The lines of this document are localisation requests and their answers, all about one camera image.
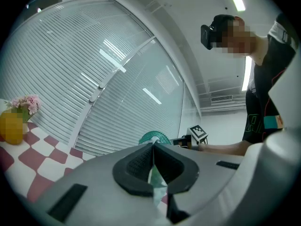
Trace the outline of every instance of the pink flower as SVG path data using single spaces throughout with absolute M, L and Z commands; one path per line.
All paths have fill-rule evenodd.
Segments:
M 11 107 L 28 109 L 30 115 L 35 114 L 41 108 L 41 104 L 42 102 L 38 95 L 18 97 L 8 103 Z
M 32 115 L 32 114 L 35 114 L 37 112 L 37 105 L 30 105 L 28 107 L 28 110 L 29 110 L 29 115 Z

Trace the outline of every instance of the checkered tablecloth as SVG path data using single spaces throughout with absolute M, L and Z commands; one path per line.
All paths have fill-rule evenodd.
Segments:
M 0 136 L 0 166 L 12 189 L 31 202 L 55 181 L 95 158 L 59 142 L 32 122 L 28 130 L 19 145 L 10 145 Z M 167 195 L 158 209 L 166 214 Z

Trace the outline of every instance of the black t-shirt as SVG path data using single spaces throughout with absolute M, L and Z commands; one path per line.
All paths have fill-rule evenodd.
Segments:
M 254 80 L 246 92 L 247 120 L 243 140 L 250 143 L 262 142 L 283 127 L 279 112 L 268 95 L 295 55 L 295 44 L 283 30 L 285 28 L 275 22 L 268 34 L 268 52 L 262 65 L 255 65 Z

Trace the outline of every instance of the green fan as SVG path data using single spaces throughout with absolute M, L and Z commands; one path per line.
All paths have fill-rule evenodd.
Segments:
M 159 131 L 150 131 L 143 135 L 143 137 L 139 140 L 139 144 L 143 144 L 146 141 L 150 141 L 153 137 L 158 137 L 160 143 L 170 144 L 170 140 L 165 136 L 162 132 Z

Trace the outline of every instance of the window blinds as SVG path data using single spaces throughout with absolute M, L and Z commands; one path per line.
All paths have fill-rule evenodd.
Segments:
M 138 145 L 151 130 L 178 136 L 184 83 L 154 39 L 109 81 L 91 108 L 75 148 L 102 155 Z
M 67 144 L 98 84 L 151 36 L 112 0 L 74 0 L 45 9 L 8 38 L 1 52 L 0 97 L 38 94 L 43 106 L 32 121 Z

